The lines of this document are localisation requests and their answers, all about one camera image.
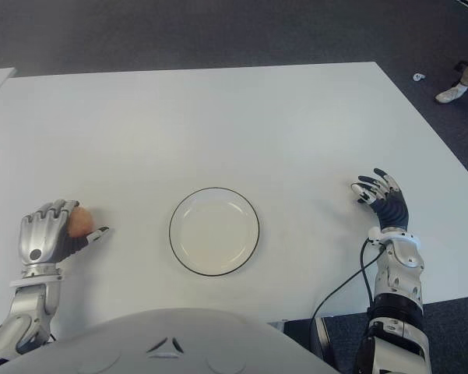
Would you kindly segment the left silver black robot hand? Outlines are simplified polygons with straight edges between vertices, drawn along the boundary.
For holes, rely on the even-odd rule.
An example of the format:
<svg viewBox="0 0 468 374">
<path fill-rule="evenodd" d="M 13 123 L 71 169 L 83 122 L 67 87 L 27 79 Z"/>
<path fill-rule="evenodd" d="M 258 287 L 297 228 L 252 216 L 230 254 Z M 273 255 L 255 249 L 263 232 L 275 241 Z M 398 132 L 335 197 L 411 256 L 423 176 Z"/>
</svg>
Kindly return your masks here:
<svg viewBox="0 0 468 374">
<path fill-rule="evenodd" d="M 21 220 L 19 257 L 24 266 L 60 263 L 109 231 L 100 227 L 78 236 L 69 234 L 69 221 L 78 207 L 77 200 L 58 199 Z"/>
</svg>

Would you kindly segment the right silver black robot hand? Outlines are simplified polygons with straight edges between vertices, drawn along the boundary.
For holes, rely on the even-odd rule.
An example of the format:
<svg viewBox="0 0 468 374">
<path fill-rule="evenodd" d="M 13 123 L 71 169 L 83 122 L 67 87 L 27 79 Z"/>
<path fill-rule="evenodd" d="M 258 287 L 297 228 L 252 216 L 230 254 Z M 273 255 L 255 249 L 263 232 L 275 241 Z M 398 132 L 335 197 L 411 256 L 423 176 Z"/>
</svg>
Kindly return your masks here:
<svg viewBox="0 0 468 374">
<path fill-rule="evenodd" d="M 370 206 L 382 230 L 396 228 L 406 231 L 409 211 L 401 188 L 386 171 L 375 168 L 374 173 L 380 179 L 360 175 L 358 182 L 350 186 L 358 196 L 357 201 Z"/>
</svg>

